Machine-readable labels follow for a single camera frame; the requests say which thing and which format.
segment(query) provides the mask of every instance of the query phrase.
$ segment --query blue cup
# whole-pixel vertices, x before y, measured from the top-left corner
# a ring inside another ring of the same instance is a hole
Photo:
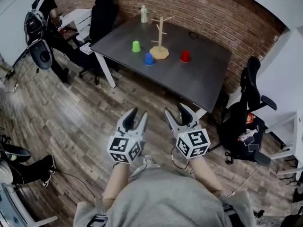
[[[151,66],[151,65],[154,64],[154,59],[153,59],[152,54],[147,53],[147,54],[145,55],[145,61],[144,61],[144,63],[145,63],[145,65],[147,65],[147,66]]]

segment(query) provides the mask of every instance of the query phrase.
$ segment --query brick wall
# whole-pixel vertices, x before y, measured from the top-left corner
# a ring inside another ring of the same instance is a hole
[[[76,8],[92,8],[95,0],[55,0],[67,14]],[[140,13],[141,5],[157,16],[210,38],[232,51],[223,90],[233,92],[251,56],[264,57],[285,25],[254,0],[119,0],[120,21]]]

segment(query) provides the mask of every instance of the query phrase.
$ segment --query wooden stand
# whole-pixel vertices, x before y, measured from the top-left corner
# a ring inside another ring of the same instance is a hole
[[[167,19],[163,19],[163,17],[160,17],[160,20],[152,19],[152,21],[159,22],[159,25],[160,25],[160,26],[157,25],[157,28],[159,30],[159,40],[158,41],[152,40],[152,42],[158,43],[158,46],[154,46],[153,48],[150,49],[150,53],[157,60],[165,59],[169,55],[168,49],[166,49],[165,47],[162,46],[162,35],[166,35],[166,33],[163,32],[163,22],[170,18],[172,18],[172,17],[169,17]]]

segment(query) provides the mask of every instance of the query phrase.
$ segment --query chair seat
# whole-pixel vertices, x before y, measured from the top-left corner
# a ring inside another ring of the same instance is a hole
[[[264,132],[264,121],[259,117],[255,117],[252,123],[246,124],[246,129],[254,130],[258,126],[258,132],[253,135],[254,141],[251,144],[259,145],[261,149],[261,142]],[[229,150],[234,158],[242,160],[253,160],[254,152],[249,152],[248,146],[244,142],[238,141],[238,135],[234,134],[234,127],[232,125],[232,117],[223,123],[220,127],[220,142],[223,147]]]

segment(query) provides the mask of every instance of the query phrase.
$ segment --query black pants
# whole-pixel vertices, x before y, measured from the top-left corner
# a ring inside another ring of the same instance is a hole
[[[43,37],[43,39],[45,39],[49,47],[61,51],[72,62],[74,62],[78,66],[84,68],[90,68],[92,67],[92,63],[95,63],[94,61],[91,60],[91,58],[89,58],[88,55],[86,55],[79,49],[74,50],[73,47],[64,39],[62,34],[60,34],[56,30],[52,30],[51,32],[48,31]],[[66,74],[64,73],[62,67],[56,61],[53,53],[52,53],[52,57],[53,57],[53,63],[51,67],[52,70],[62,81],[66,81]]]
[[[50,177],[48,171],[53,165],[53,159],[51,155],[48,155],[29,166],[13,161],[9,161],[8,164],[13,175],[12,184],[27,184],[39,179],[43,182],[47,181]]]

